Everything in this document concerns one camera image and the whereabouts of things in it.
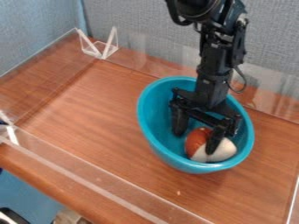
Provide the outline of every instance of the blue bowl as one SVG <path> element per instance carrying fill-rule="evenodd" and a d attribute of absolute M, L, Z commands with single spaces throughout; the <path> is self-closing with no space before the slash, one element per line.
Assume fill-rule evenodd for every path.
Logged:
<path fill-rule="evenodd" d="M 242 114 L 243 121 L 239 132 L 231 138 L 238 146 L 238 154 L 229 160 L 205 164 L 191 161 L 185 153 L 185 139 L 195 128 L 205 126 L 193 121 L 185 136 L 173 134 L 171 109 L 169 102 L 173 99 L 173 88 L 195 89 L 195 79 L 189 77 L 171 77 L 154 82 L 142 93 L 138 102 L 138 120 L 145 137 L 151 144 L 158 157 L 175 169 L 193 173 L 210 173 L 227 170 L 237 166 L 247 157 L 254 147 L 255 132 L 247 111 L 235 98 L 229 95 L 229 105 Z"/>

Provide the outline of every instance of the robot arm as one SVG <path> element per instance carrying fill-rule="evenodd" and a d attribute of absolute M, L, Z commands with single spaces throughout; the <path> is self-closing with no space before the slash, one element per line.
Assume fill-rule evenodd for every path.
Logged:
<path fill-rule="evenodd" d="M 178 25 L 194 24 L 201 33 L 198 80 L 194 91 L 173 90 L 173 133 L 181 136 L 189 128 L 190 118 L 214 128 L 207 142 L 207 154 L 217 150 L 223 137 L 234 137 L 242 116 L 227 105 L 234 69 L 245 78 L 239 65 L 245 63 L 246 6 L 241 0 L 166 0 L 173 21 Z M 207 114 L 219 114 L 223 119 Z"/>

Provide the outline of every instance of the black wire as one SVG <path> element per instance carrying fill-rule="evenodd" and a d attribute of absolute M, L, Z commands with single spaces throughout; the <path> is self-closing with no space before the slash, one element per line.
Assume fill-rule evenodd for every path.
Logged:
<path fill-rule="evenodd" d="M 235 70 L 237 70 L 239 76 L 242 77 L 242 79 L 243 79 L 243 81 L 245 81 L 245 86 L 243 86 L 243 88 L 242 88 L 241 90 L 237 90 L 237 89 L 230 85 L 229 82 L 227 82 L 227 84 L 229 84 L 229 88 L 231 89 L 233 92 L 235 92 L 237 94 L 242 94 L 242 93 L 245 92 L 245 90 L 247 89 L 247 86 L 249 86 L 249 80 L 247 80 L 247 77 L 246 77 L 246 75 L 243 74 L 243 72 L 241 71 L 241 69 L 239 69 L 238 66 L 235 67 Z"/>

